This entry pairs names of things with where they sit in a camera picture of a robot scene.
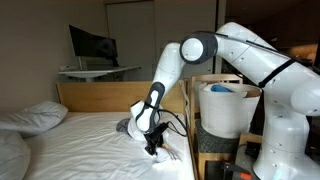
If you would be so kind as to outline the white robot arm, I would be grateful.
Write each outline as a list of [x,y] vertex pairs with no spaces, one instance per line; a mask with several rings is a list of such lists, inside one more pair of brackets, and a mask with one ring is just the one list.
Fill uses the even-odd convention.
[[183,68],[196,73],[213,57],[227,60],[268,96],[265,112],[285,110],[300,121],[320,115],[320,76],[274,49],[249,29],[229,22],[216,32],[196,31],[165,46],[147,98],[131,107],[137,129],[150,134],[158,126],[163,97],[180,78]]

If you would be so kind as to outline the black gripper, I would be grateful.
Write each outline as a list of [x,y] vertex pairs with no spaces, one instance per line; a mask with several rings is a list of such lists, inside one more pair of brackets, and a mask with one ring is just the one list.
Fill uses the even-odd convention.
[[168,128],[167,123],[161,123],[158,125],[153,131],[147,133],[144,135],[147,146],[145,147],[145,150],[150,155],[156,155],[156,148],[161,147],[163,144],[163,136],[162,133]]

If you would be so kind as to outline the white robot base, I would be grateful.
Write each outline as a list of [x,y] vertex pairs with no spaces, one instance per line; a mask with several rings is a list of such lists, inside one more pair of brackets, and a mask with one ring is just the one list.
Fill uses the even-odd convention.
[[309,124],[294,112],[268,112],[259,156],[260,180],[320,180],[320,166],[305,154]]

